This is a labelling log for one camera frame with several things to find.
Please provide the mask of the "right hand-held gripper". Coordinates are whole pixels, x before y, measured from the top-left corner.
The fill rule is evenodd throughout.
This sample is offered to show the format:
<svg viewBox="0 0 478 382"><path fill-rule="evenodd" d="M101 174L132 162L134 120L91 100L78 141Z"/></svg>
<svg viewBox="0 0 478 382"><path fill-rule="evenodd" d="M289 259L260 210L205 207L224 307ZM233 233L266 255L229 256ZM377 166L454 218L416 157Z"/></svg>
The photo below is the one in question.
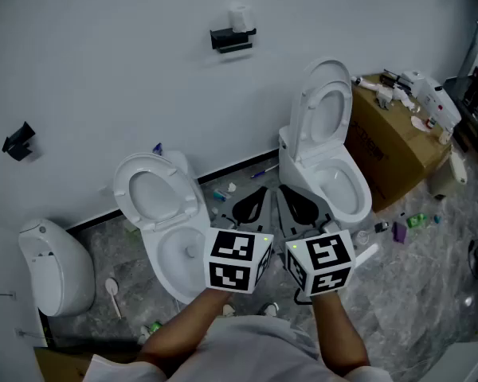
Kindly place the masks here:
<svg viewBox="0 0 478 382"><path fill-rule="evenodd" d="M329 204L305 188L277 190L280 228L285 237L285 269L303 296L337 291L351 280L355 250L351 234L330 216Z"/></svg>

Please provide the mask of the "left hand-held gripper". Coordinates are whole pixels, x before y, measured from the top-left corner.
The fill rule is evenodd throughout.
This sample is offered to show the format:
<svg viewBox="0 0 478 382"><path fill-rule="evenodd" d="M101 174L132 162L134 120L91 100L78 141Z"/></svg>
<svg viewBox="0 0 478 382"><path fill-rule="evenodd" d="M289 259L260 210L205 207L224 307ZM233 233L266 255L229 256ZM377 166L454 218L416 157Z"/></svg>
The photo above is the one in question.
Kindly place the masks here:
<svg viewBox="0 0 478 382"><path fill-rule="evenodd" d="M252 293L272 253L272 192L266 186L238 191L221 209L233 229L209 228L204 248L206 287Z"/></svg>

